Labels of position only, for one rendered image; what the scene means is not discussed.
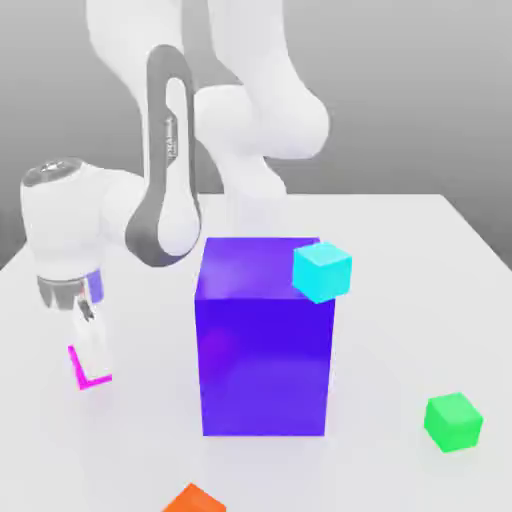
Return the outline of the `small green cube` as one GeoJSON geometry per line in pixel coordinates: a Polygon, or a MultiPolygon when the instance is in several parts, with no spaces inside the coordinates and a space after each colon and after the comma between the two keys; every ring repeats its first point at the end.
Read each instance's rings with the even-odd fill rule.
{"type": "Polygon", "coordinates": [[[429,398],[424,429],[443,453],[473,448],[478,444],[484,419],[461,392],[429,398]]]}

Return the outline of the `small magenta cube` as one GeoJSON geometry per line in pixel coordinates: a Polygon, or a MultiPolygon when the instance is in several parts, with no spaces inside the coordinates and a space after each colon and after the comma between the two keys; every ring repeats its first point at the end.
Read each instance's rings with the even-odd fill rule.
{"type": "Polygon", "coordinates": [[[83,371],[83,368],[78,359],[75,348],[72,345],[69,345],[68,354],[70,356],[71,363],[73,365],[75,377],[77,380],[77,384],[80,390],[87,390],[95,386],[99,386],[101,384],[110,382],[112,380],[112,375],[108,374],[102,377],[88,379],[83,371]]]}

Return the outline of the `small cyan cube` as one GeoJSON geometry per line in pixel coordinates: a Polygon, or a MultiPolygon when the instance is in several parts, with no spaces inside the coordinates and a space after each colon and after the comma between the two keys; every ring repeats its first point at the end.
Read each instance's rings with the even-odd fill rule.
{"type": "Polygon", "coordinates": [[[296,248],[292,284],[315,304],[333,300],[350,291],[352,256],[329,242],[296,248]]]}

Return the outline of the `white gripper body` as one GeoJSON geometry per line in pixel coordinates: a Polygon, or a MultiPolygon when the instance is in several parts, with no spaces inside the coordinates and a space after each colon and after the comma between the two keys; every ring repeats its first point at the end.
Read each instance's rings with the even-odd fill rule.
{"type": "Polygon", "coordinates": [[[87,300],[76,300],[73,308],[74,348],[87,378],[102,378],[111,373],[105,322],[100,310],[87,300]]]}

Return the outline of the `large blue box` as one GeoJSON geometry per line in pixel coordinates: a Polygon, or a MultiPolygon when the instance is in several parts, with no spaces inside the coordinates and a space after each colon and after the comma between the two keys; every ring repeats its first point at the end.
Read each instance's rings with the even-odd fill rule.
{"type": "Polygon", "coordinates": [[[325,432],[335,304],[292,285],[312,237],[210,237],[195,292],[206,436],[325,432]]]}

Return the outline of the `small orange cube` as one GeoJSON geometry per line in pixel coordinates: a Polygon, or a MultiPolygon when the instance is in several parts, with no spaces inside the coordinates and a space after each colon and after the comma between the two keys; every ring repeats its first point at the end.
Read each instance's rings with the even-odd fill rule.
{"type": "Polygon", "coordinates": [[[226,512],[226,506],[190,483],[162,512],[226,512]]]}

